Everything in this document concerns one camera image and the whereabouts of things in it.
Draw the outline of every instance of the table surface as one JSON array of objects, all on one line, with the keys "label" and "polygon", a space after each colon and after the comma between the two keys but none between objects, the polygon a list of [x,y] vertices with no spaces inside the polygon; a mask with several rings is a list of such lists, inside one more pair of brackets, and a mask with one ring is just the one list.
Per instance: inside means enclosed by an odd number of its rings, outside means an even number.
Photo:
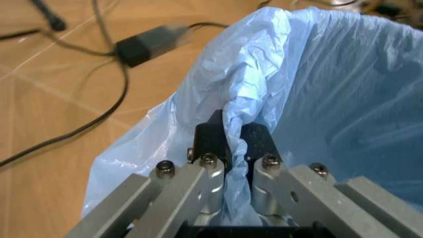
[{"label": "table surface", "polygon": [[[260,2],[99,1],[114,41],[170,22],[231,24],[253,12]],[[68,24],[58,37],[107,51],[91,1],[46,2]],[[1,4],[0,33],[46,27],[28,0]],[[274,0],[270,5],[289,9],[290,1]],[[95,157],[175,92],[202,48],[221,31],[204,27],[194,33],[191,43],[130,69],[126,99],[93,130],[0,168],[0,237],[66,234],[80,219]],[[42,35],[2,41],[0,55],[0,160],[98,117],[122,90],[122,74],[111,59],[64,49]]]}]

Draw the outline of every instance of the bolt head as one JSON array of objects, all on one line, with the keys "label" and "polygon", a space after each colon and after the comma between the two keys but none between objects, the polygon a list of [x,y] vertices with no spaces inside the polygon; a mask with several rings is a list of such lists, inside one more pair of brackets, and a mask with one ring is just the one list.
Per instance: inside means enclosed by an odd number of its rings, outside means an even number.
[{"label": "bolt head", "polygon": [[326,178],[327,175],[329,174],[329,170],[327,169],[327,167],[321,163],[312,163],[309,167],[316,174],[320,175],[323,178]]},{"label": "bolt head", "polygon": [[170,160],[163,160],[156,165],[156,175],[158,178],[173,177],[175,175],[175,165]]},{"label": "bolt head", "polygon": [[193,148],[187,149],[187,160],[189,162],[193,162],[193,160],[194,160],[194,149]]},{"label": "bolt head", "polygon": [[262,166],[265,170],[279,169],[280,168],[280,157],[274,154],[265,154],[262,160]]},{"label": "bolt head", "polygon": [[213,153],[205,153],[200,157],[200,166],[206,169],[214,169],[217,166],[217,156]]}]

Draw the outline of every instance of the crumpled plastic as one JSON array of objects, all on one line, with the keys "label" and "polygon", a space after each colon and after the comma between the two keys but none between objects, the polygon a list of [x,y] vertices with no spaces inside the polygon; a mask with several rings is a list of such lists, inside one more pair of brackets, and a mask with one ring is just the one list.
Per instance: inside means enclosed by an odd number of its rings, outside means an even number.
[{"label": "crumpled plastic", "polygon": [[266,125],[289,166],[320,162],[423,205],[423,35],[351,12],[262,8],[203,50],[179,89],[94,161],[87,214],[131,173],[186,163],[194,128],[223,109],[233,169],[223,225],[260,225],[241,126]]}]

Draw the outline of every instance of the black plastic part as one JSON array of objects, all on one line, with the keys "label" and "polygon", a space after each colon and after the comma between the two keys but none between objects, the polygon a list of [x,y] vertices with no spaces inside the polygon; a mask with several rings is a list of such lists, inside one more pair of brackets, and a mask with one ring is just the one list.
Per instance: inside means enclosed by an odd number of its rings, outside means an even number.
[{"label": "black plastic part", "polygon": [[135,67],[156,56],[176,48],[176,42],[185,33],[185,28],[171,31],[159,26],[116,43],[119,57],[130,67]]},{"label": "black plastic part", "polygon": [[247,143],[247,153],[245,161],[248,164],[247,180],[250,185],[253,182],[254,162],[265,154],[272,154],[280,157],[276,145],[265,125],[250,123],[244,125],[241,129],[241,138]]},{"label": "black plastic part", "polygon": [[31,2],[40,10],[49,22],[50,28],[54,31],[64,31],[67,28],[66,23],[59,16],[54,14],[46,4],[41,0],[31,0]]},{"label": "black plastic part", "polygon": [[138,35],[118,41],[116,48],[120,59],[130,67],[135,67],[151,59],[150,51]]},{"label": "black plastic part", "polygon": [[190,227],[182,226],[176,238],[334,238],[321,227]]},{"label": "black plastic part", "polygon": [[[250,123],[242,126],[241,138],[248,145],[244,159],[248,163],[247,180],[251,187],[254,162],[263,155],[270,153],[280,157],[275,143],[266,126]],[[193,161],[202,154],[214,153],[225,164],[225,172],[232,169],[232,154],[223,130],[222,110],[216,110],[206,123],[195,128]]]},{"label": "black plastic part", "polygon": [[232,169],[232,153],[223,130],[222,110],[216,110],[206,123],[195,127],[193,161],[205,153],[213,153],[222,160],[225,173]]}]

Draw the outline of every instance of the black cable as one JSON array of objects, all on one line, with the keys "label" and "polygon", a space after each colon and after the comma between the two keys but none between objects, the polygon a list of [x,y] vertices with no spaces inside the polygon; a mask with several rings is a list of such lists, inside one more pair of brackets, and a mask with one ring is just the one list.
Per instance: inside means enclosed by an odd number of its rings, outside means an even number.
[{"label": "black cable", "polygon": [[68,49],[72,49],[72,50],[76,50],[76,51],[80,51],[82,53],[86,53],[89,55],[93,55],[93,56],[114,56],[116,55],[115,50],[112,50],[111,52],[98,52],[98,51],[94,51],[88,48],[85,48],[83,46],[79,46],[79,45],[74,45],[71,43],[68,43],[66,41],[63,41],[59,38],[57,38],[52,32],[48,32],[48,31],[40,31],[44,36],[46,36],[47,38],[51,39],[52,41],[54,41],[56,44],[68,48]]},{"label": "black cable", "polygon": [[[104,26],[103,18],[102,18],[101,14],[100,14],[100,11],[98,9],[97,0],[93,0],[93,8],[94,8],[94,11],[96,13],[97,22],[99,23],[100,27],[103,28],[102,29],[102,34],[103,34],[105,40],[108,41],[108,40],[110,40],[110,35],[108,34],[108,32],[106,30],[106,27]],[[98,123],[102,122],[104,119],[106,119],[107,117],[109,117],[114,111],[116,111],[116,109],[120,106],[120,104],[125,99],[125,96],[126,96],[126,93],[128,91],[128,87],[129,87],[129,73],[128,73],[128,69],[120,61],[120,59],[117,56],[116,56],[116,58],[119,60],[118,62],[119,62],[120,68],[121,68],[122,73],[123,73],[124,86],[123,86],[122,94],[120,95],[119,99],[117,100],[117,102],[109,110],[107,110],[105,113],[103,113],[102,115],[100,115],[96,119],[90,121],[89,123],[87,123],[87,124],[85,124],[85,125],[77,128],[77,129],[75,129],[75,130],[73,130],[73,131],[71,131],[71,132],[69,132],[67,134],[64,134],[64,135],[61,135],[61,136],[58,136],[58,137],[55,137],[55,138],[46,140],[46,141],[44,141],[44,142],[42,142],[40,144],[37,144],[35,146],[32,146],[31,148],[28,148],[28,149],[26,149],[24,151],[21,151],[21,152],[13,155],[12,157],[10,157],[10,158],[8,158],[6,160],[1,161],[0,162],[0,167],[5,166],[5,165],[7,165],[7,164],[9,164],[9,163],[11,163],[11,162],[13,162],[13,161],[21,158],[22,156],[27,155],[27,154],[29,154],[31,152],[34,152],[34,151],[36,151],[38,149],[41,149],[41,148],[43,148],[45,146],[54,144],[54,143],[59,142],[59,141],[62,141],[62,140],[69,139],[69,138],[71,138],[71,137],[73,137],[73,136],[75,136],[75,135],[77,135],[79,133],[82,133],[82,132],[88,130],[89,128],[97,125]]]},{"label": "black cable", "polygon": [[39,33],[39,32],[40,32],[40,29],[36,28],[36,29],[31,29],[31,30],[26,30],[26,31],[8,33],[8,34],[0,35],[0,41],[9,40],[9,39],[13,39],[13,38],[16,38],[16,37],[21,37],[21,36],[32,35],[32,34],[36,34],[36,33]]},{"label": "black cable", "polygon": [[[272,0],[267,0],[267,1],[260,2],[259,3],[259,6],[257,7],[257,9],[260,9],[262,7],[265,7],[265,6],[269,5],[269,3],[271,1]],[[357,2],[357,0],[351,0],[351,1],[345,2],[345,3],[329,3],[329,2],[326,2],[326,1],[322,1],[322,0],[296,0],[296,1],[311,1],[311,2],[316,2],[316,3],[322,4],[322,5],[332,6],[332,7],[335,7],[335,6],[346,6],[346,5],[350,5],[350,4],[353,4],[353,3]]]},{"label": "black cable", "polygon": [[197,29],[198,29],[198,28],[203,27],[203,26],[215,26],[215,27],[221,27],[221,28],[228,28],[229,27],[229,25],[222,24],[222,23],[211,22],[211,21],[203,21],[203,22],[197,22],[197,23],[191,24],[191,25],[188,26],[188,28],[191,29],[191,28],[197,27]]},{"label": "black cable", "polygon": [[83,52],[83,53],[86,53],[86,54],[90,54],[90,55],[94,55],[94,56],[113,56],[113,55],[116,54],[114,51],[106,52],[106,53],[105,52],[98,52],[98,51],[94,51],[94,50],[85,48],[83,46],[68,43],[66,41],[63,41],[63,40],[57,38],[52,32],[44,31],[43,29],[40,29],[40,28],[36,28],[36,29],[28,30],[28,31],[11,33],[11,34],[7,34],[7,35],[0,35],[0,41],[9,40],[9,39],[13,39],[13,38],[16,38],[16,37],[21,37],[21,36],[26,36],[26,35],[31,35],[31,34],[35,34],[35,33],[41,33],[42,35],[51,39],[56,44],[58,44],[62,47],[72,49],[72,50],[76,50],[76,51],[80,51],[80,52]]},{"label": "black cable", "polygon": [[271,1],[272,1],[272,0],[267,0],[267,1],[262,1],[262,2],[260,2],[260,3],[259,3],[259,5],[257,6],[257,10],[258,10],[258,9],[260,9],[260,8],[262,8],[262,7],[265,7],[265,6],[269,5],[269,3],[270,3]]},{"label": "black cable", "polygon": [[50,28],[54,31],[64,31],[67,28],[66,23],[58,15],[54,14],[41,0],[31,0],[35,7],[40,10],[49,22]]}]

